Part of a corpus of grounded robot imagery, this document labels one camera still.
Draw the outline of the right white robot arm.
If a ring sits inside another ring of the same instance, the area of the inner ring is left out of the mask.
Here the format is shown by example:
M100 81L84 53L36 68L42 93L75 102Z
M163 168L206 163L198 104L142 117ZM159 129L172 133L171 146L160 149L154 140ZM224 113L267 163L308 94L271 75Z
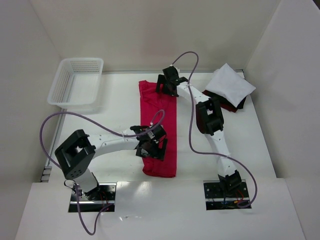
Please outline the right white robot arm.
M171 97L182 97L194 104L192 116L200 133L206 137L217 160L219 185L225 196L231 196L241 185L242 179L235 164L230 159L230 151L223 132L224 117L217 98L209 97L179 76L173 65L162 70L157 79L156 92Z

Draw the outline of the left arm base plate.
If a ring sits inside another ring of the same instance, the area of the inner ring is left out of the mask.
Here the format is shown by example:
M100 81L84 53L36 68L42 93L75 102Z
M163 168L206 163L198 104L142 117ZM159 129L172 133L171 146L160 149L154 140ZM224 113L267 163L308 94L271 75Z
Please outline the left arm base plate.
M69 213L76 213L77 197L79 202L79 209L81 213L98 213L100 210L106 207L103 212L115 211L115 199L116 199L116 183L101 183L98 193L91 195L86 194L78 185L78 193L76 193L76 184L63 183L65 187L71 189L70 202L68 207Z

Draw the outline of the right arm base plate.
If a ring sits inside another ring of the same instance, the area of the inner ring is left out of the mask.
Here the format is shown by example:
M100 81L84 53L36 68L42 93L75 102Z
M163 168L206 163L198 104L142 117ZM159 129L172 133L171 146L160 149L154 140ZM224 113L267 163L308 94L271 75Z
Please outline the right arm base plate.
M250 201L250 195L245 180L243 180L240 186L231 193L224 193L218 180L204 181L203 189L207 211L236 210L240 209L238 204L242 206Z

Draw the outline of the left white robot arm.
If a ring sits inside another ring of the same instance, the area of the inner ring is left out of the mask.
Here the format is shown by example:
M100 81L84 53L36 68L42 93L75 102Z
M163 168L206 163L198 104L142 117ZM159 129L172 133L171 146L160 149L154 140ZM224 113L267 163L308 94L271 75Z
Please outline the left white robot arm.
M88 200L97 200L102 188L89 165L94 158L124 150L135 150L138 157L163 161L168 139L162 125L134 125L120 132L90 136L74 131L54 152L66 180L74 181Z

